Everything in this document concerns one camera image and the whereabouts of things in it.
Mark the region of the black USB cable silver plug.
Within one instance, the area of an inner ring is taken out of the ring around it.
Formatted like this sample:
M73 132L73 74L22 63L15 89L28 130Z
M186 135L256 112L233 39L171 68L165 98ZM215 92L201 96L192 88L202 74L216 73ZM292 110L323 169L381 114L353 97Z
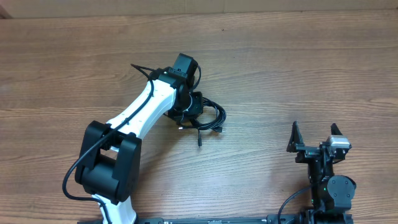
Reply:
M209 123L201 123L196 118L194 118L189 120L189 122L191 122L192 124L191 126L183 125L180 121L177 121L177 124L182 129L197 129L198 131L211 129L215 132L221 133L223 131L221 125L225 122L227 117L226 111L222 106L215 103L214 101L211 101L208 98L203 99L203 106L209 106L215 109L216 118L213 121L210 121Z

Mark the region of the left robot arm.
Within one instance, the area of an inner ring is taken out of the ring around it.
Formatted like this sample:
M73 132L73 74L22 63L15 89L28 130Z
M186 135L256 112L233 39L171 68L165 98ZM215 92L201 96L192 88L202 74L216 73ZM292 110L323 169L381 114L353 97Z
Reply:
M85 130L75 181L98 203L100 223L137 223L131 192L139 176L142 140L155 122L167 114L176 123L203 111L193 95L199 68L193 57L179 54L172 67L135 67L148 77L144 91L121 114L107 123L92 121Z

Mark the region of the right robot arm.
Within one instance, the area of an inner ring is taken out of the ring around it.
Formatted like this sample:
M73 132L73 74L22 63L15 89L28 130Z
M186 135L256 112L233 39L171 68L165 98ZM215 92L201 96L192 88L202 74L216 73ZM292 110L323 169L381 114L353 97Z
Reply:
M291 195L279 208L277 221L282 222L282 210L296 196L311 192L311 207L304 208L295 223L353 223L346 212L352 207L356 182L345 175L336 175L333 166L345 160L352 148L348 138L333 123L331 134L317 147L306 146L298 122L293 122L287 152L295 152L296 163L308 165L310 185Z

